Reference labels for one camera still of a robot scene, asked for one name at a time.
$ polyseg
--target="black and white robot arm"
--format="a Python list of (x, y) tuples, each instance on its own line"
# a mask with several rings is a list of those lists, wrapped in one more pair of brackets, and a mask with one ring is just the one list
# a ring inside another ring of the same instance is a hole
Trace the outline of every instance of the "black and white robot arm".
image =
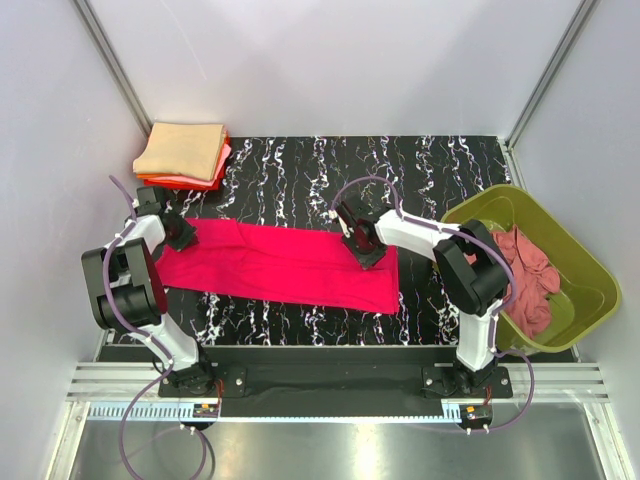
[[(152, 258), (155, 249), (165, 243), (175, 250), (188, 248), (197, 241), (195, 228), (171, 209), (166, 190), (143, 187), (137, 194), (137, 219), (128, 219), (125, 226), (133, 222), (133, 228), (116, 240), (108, 265), (108, 288), (117, 310), (141, 333), (130, 332), (116, 318), (108, 301), (102, 272), (109, 245), (82, 255), (93, 316), (102, 329), (114, 329), (141, 341), (161, 359), (165, 369), (172, 365), (167, 380), (173, 386), (208, 388), (215, 381), (215, 370), (204, 350), (169, 315), (166, 293)], [(167, 358), (149, 335), (171, 352), (172, 358)]]
[[(492, 312), (502, 304), (509, 279), (503, 267), (485, 250), (451, 233), (464, 232), (500, 254), (481, 222), (443, 224), (402, 211), (399, 214), (388, 206), (374, 210), (359, 196), (340, 202), (334, 217), (342, 227), (343, 242), (363, 268), (379, 261), (389, 245), (406, 248), (435, 262), (449, 299), (460, 310), (458, 361), (472, 374), (491, 368), (494, 352), (487, 339), (494, 321)], [(472, 255), (475, 260), (470, 263), (468, 258)]]

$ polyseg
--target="metal corner post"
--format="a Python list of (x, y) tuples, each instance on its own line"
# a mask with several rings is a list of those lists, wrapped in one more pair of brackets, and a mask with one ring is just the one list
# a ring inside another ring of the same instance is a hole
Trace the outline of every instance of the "metal corner post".
[(118, 90), (122, 94), (125, 102), (131, 110), (131, 114), (135, 118), (140, 130), (148, 137), (151, 133), (151, 120), (145, 111), (140, 98), (133, 88), (129, 77), (125, 73), (118, 57), (115, 54), (109, 38), (102, 27), (100, 20), (98, 19), (95, 11), (90, 5), (89, 0), (71, 0), (71, 4), (78, 12), (82, 23), (87, 29), (87, 32), (91, 36), (96, 49), (100, 53), (102, 60), (104, 61), (109, 73), (113, 76), (113, 80), (118, 86)]
[(569, 25), (562, 34), (560, 42), (556, 46), (553, 55), (549, 59), (547, 66), (542, 73), (542, 76), (538, 80), (529, 100), (522, 110), (522, 113), (518, 117), (513, 129), (509, 136), (505, 139), (506, 146), (509, 150), (513, 151), (514, 147), (520, 140), (522, 133), (524, 132), (527, 124), (531, 120), (531, 117), (535, 113), (538, 105), (544, 98), (549, 86), (553, 82), (565, 60), (567, 59), (571, 49), (575, 45), (580, 33), (583, 31), (585, 25), (588, 23), (591, 14), (595, 11), (596, 7), (600, 3), (600, 0), (582, 0), (578, 8), (576, 9)]

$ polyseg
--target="laundry basket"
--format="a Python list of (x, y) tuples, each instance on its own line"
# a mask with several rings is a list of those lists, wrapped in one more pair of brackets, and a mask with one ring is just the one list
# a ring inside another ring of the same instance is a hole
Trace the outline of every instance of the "laundry basket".
[(518, 348), (528, 355), (566, 350), (618, 309), (620, 287), (613, 276), (524, 190), (493, 186), (449, 210), (442, 221), (464, 223), (472, 218), (490, 231), (506, 232), (518, 225), (560, 273), (560, 292), (548, 297), (549, 327), (530, 339), (503, 311), (499, 349)]

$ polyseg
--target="black marble surface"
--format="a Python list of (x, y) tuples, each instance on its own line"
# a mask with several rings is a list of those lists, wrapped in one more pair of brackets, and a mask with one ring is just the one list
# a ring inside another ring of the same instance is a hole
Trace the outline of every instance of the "black marble surface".
[[(495, 137), (235, 138), (222, 190), (179, 192), (187, 217), (339, 231), (328, 215), (349, 180), (391, 180), (409, 213), (440, 219), (475, 193), (509, 181)], [(362, 184), (373, 204), (388, 187)], [(457, 342), (457, 311), (425, 258), (399, 252), (400, 312), (364, 313), (171, 289), (169, 313), (203, 345), (415, 345)], [(127, 338), (116, 338), (126, 343)]]

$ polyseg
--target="white wall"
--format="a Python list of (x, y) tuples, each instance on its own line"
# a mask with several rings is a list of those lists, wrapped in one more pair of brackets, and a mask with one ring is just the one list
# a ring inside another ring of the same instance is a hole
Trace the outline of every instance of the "white wall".
[(640, 2), (601, 2), (516, 147), (527, 188), (617, 277), (620, 312), (580, 346), (600, 363), (640, 473)]
[(0, 471), (43, 478), (99, 329), (80, 255), (121, 226), (143, 137), (68, 1), (0, 7)]
[(506, 136), (579, 0), (92, 0), (149, 116)]

